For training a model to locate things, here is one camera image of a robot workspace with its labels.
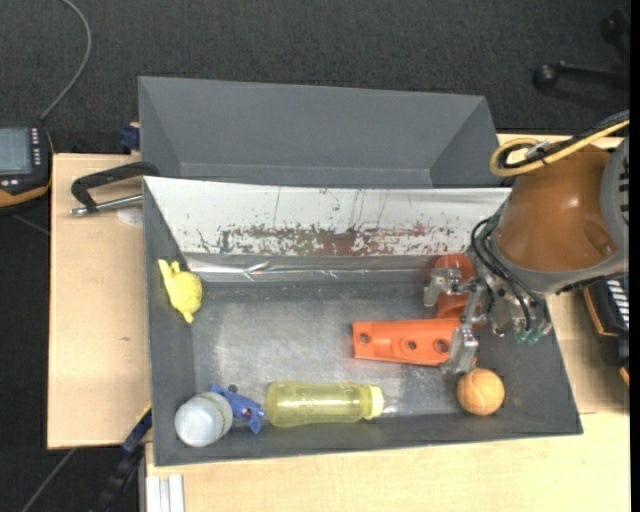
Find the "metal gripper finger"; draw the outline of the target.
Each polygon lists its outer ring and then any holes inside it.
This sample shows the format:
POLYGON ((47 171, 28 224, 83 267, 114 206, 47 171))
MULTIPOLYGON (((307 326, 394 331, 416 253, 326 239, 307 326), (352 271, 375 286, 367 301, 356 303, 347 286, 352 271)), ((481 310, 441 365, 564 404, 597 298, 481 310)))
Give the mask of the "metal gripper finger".
POLYGON ((465 304, 476 274, 462 267, 434 268, 423 292, 425 307, 458 307, 465 304))
POLYGON ((439 366, 444 374, 464 374, 475 365, 479 342, 470 327, 454 330, 449 346, 448 359, 439 366))

